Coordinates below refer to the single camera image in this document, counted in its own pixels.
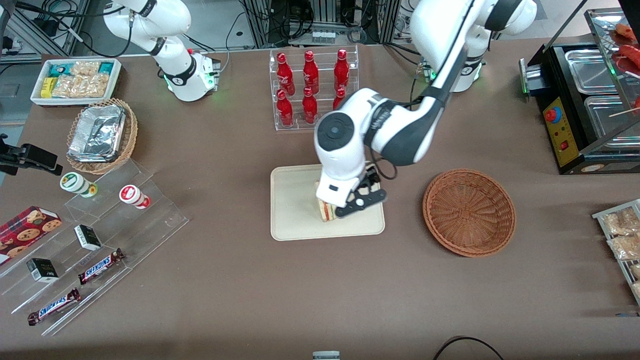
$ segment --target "red button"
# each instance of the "red button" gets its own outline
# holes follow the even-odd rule
[[[545,113],[545,120],[549,122],[553,122],[557,117],[557,113],[555,110],[551,109]]]

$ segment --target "table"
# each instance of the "table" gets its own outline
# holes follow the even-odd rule
[[[192,221],[54,337],[2,309],[0,357],[430,359],[464,334],[508,359],[637,359],[640,321],[613,316],[637,307],[590,214],[638,198],[640,177],[557,174],[518,78],[518,59],[540,44],[492,44],[426,157],[383,182],[382,234],[289,242],[269,233],[269,175],[318,160],[312,133],[273,128],[268,51],[232,53],[220,90],[193,103],[167,91],[151,57],[122,58],[117,95],[140,124],[133,158]],[[408,98],[413,65],[382,46],[361,46],[360,64],[361,87]],[[77,112],[33,106],[21,142],[66,164]],[[514,238],[495,256],[449,252],[422,219],[430,180],[460,167],[491,175],[515,204]],[[20,170],[0,188],[0,221],[70,196],[56,177]]]

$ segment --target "wicker basket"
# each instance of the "wicker basket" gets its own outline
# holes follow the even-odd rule
[[[502,250],[516,228],[509,194],[489,176],[464,168],[443,172],[429,184],[422,214],[436,240],[470,258]]]
[[[96,102],[95,104],[89,105],[89,107],[96,108],[99,106],[109,105],[119,105],[123,107],[127,112],[127,117],[124,121],[122,139],[120,141],[120,154],[118,155],[118,158],[112,163],[81,163],[67,156],[67,161],[74,169],[82,172],[89,172],[94,175],[102,175],[131,157],[133,148],[136,146],[136,136],[138,135],[138,121],[136,120],[136,114],[131,111],[131,108],[129,107],[129,105],[127,105],[126,102],[120,99],[109,99],[107,101]],[[71,125],[71,131],[69,131],[69,136],[67,137],[67,146],[71,145],[71,140],[76,133],[76,126],[78,124],[78,120],[80,119],[80,114],[76,116],[76,121],[74,121],[74,124]]]

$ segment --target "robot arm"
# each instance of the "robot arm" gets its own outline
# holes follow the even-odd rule
[[[177,36],[191,26],[191,13],[181,0],[118,0],[104,12],[120,6],[125,8],[104,16],[107,28],[151,54],[178,99],[195,101],[217,89],[220,63],[190,53]]]
[[[383,190],[364,197],[356,190],[365,180],[364,147],[397,166],[422,159],[449,94],[468,88],[479,70],[490,31],[522,31],[535,15],[532,0],[422,0],[411,19],[413,43],[437,77],[416,111],[365,88],[323,116],[314,134],[323,165],[316,196],[343,216],[386,200]]]

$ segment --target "red bottle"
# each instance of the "red bottle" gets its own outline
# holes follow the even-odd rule
[[[345,49],[338,50],[338,61],[335,62],[333,76],[335,77],[335,91],[338,91],[339,88],[347,88],[349,85],[349,63]]]
[[[339,88],[335,92],[335,99],[333,100],[333,109],[336,110],[340,106],[340,102],[344,99],[346,93],[344,88]]]
[[[278,108],[280,121],[284,127],[290,127],[293,125],[293,108],[291,107],[291,101],[287,99],[287,94],[285,94],[282,89],[278,89],[276,96],[278,97],[276,107]]]
[[[314,94],[320,91],[320,78],[318,75],[318,65],[314,60],[314,52],[311,50],[305,51],[305,67],[302,69],[302,73],[305,75],[305,86],[311,88]]]
[[[296,93],[296,86],[293,85],[293,71],[287,63],[287,56],[284,53],[278,53],[278,82],[280,88],[287,92],[287,95],[293,96]]]
[[[309,86],[305,88],[305,98],[302,99],[302,108],[305,110],[305,122],[314,124],[318,114],[318,103],[314,97],[313,90]]]

